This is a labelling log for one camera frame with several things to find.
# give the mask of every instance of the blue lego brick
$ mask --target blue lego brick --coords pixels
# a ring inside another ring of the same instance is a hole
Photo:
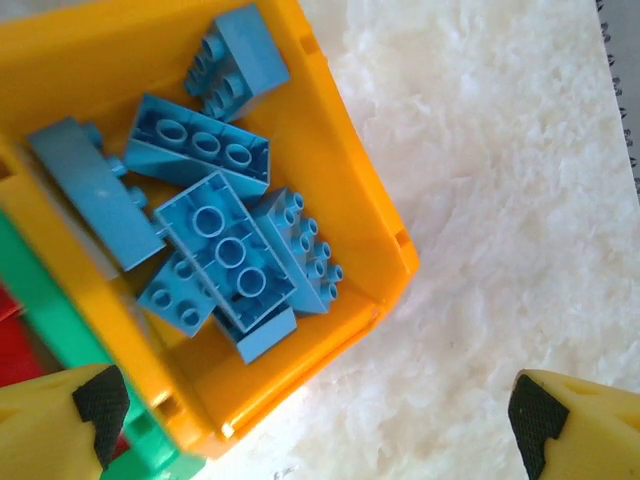
[[[282,264],[222,173],[184,190],[154,216],[242,332],[294,292]]]
[[[318,240],[318,224],[303,208],[302,195],[283,188],[267,194],[251,215],[296,285],[287,304],[296,314],[323,314],[337,298],[344,272],[329,262],[331,247]]]
[[[193,337],[216,306],[213,294],[180,253],[173,253],[138,297],[138,304]]]
[[[145,95],[124,157],[136,173],[190,187],[220,168],[245,202],[269,187],[266,138]]]
[[[29,135],[28,141],[125,271],[164,248],[140,210],[147,203],[144,193],[137,187],[127,190],[120,183],[118,177],[127,169],[116,157],[102,156],[102,135],[95,125],[81,126],[66,118]]]
[[[231,122],[290,78],[258,7],[252,4],[213,21],[185,88],[203,98],[204,113]]]
[[[296,317],[291,307],[279,308],[247,333],[238,330],[218,309],[214,312],[214,318],[229,340],[235,344],[246,365],[254,362],[297,328]]]

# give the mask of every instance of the black rubber pad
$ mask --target black rubber pad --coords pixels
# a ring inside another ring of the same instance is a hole
[[[511,394],[509,420],[530,480],[538,480],[545,466],[544,444],[558,438],[569,410],[526,375]]]
[[[129,395],[120,370],[112,365],[73,392],[73,401],[84,422],[96,429],[93,448],[106,470],[129,410]]]

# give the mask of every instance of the blue duplo brick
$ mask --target blue duplo brick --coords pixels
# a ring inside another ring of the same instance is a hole
[[[184,190],[157,208],[154,216],[242,332],[295,291],[222,173],[214,172]]]
[[[27,137],[31,148],[71,203],[124,270],[164,248],[140,210],[147,199],[118,177],[127,173],[116,157],[100,153],[102,135],[93,124],[66,118]]]
[[[247,365],[264,355],[297,328],[296,317],[290,307],[278,308],[247,333],[241,332],[224,312],[218,309],[214,311],[214,318]]]
[[[290,80],[289,70],[256,5],[215,18],[188,71],[185,88],[203,112],[231,122]]]
[[[318,239],[318,224],[303,208],[302,195],[283,188],[267,194],[251,215],[296,285],[287,304],[296,314],[324,314],[338,297],[344,272],[329,261],[331,246]]]
[[[193,265],[173,253],[151,279],[138,304],[193,337],[216,306]]]
[[[124,161],[133,172],[182,187],[220,169],[247,203],[270,181],[266,138],[153,95],[142,99]]]

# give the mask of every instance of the white fluffy rug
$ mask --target white fluffy rug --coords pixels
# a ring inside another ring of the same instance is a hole
[[[519,369],[640,392],[640,217],[594,1],[302,3],[423,267],[207,475],[523,479]]]

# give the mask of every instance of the orange container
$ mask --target orange container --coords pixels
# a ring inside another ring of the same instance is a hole
[[[345,281],[328,315],[245,366],[213,322],[189,339],[135,307],[160,259],[123,274],[24,148],[72,115],[122,154],[145,92],[197,108],[182,82],[212,19],[240,0],[114,0],[0,27],[0,206],[41,257],[177,445],[215,457],[370,332],[419,266],[296,0],[257,3],[292,80],[239,122],[272,144],[272,188],[301,192]],[[130,175],[151,208],[178,190]]]

